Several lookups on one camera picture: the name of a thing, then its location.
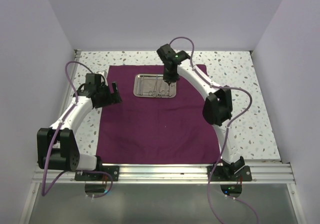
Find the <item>stainless steel instrument tray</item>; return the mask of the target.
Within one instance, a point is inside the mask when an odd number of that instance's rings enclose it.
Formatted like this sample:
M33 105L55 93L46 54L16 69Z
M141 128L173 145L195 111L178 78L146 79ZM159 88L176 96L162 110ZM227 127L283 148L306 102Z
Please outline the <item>stainless steel instrument tray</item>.
M141 76L144 76L143 95L139 95L139 86L140 86L140 77ZM134 78L134 86L133 86L134 96L136 96L138 98L167 98L167 99L174 98L177 94L176 83L169 84L170 85L169 96L158 96L158 97L149 96L149 91L151 90L151 87L152 87L151 79L155 76L161 77L162 81L164 81L162 74L146 74L146 73L137 74Z

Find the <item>purple surgical drape cloth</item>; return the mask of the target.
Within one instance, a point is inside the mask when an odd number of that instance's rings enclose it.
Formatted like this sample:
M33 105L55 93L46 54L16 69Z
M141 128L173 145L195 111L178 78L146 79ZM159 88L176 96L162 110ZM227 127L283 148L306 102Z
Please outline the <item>purple surgical drape cloth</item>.
M111 164L209 164L219 156L215 130L203 118L204 99L184 78L173 98L134 95L138 74L161 74L160 65L111 66L121 103L102 109L97 155Z

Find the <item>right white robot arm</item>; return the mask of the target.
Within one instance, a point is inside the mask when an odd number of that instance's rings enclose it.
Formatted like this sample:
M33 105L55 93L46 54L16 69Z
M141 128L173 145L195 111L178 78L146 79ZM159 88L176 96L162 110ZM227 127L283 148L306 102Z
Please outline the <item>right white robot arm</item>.
M175 52L172 48L165 51L159 49L157 54L164 66L163 80L166 83L175 83L182 77L203 97L202 116L214 128L220 145L220 154L216 162L222 162L221 173L227 180L235 180L245 167L245 161L241 154L233 153L228 135L231 132L231 123L248 110L245 108L240 114L232 117L232 90L241 91L242 89L221 86L210 80L199 67L193 64L193 56L184 50Z

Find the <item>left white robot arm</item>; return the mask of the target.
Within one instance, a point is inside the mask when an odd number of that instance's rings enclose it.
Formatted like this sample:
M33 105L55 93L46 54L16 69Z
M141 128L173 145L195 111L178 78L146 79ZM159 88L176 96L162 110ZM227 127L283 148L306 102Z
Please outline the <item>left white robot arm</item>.
M92 180L103 177L104 168L95 155L81 154L75 134L85 117L93 110L122 102L118 85L113 91L104 82L84 83L74 89L72 101L50 127L37 132L37 163L43 170L86 171Z

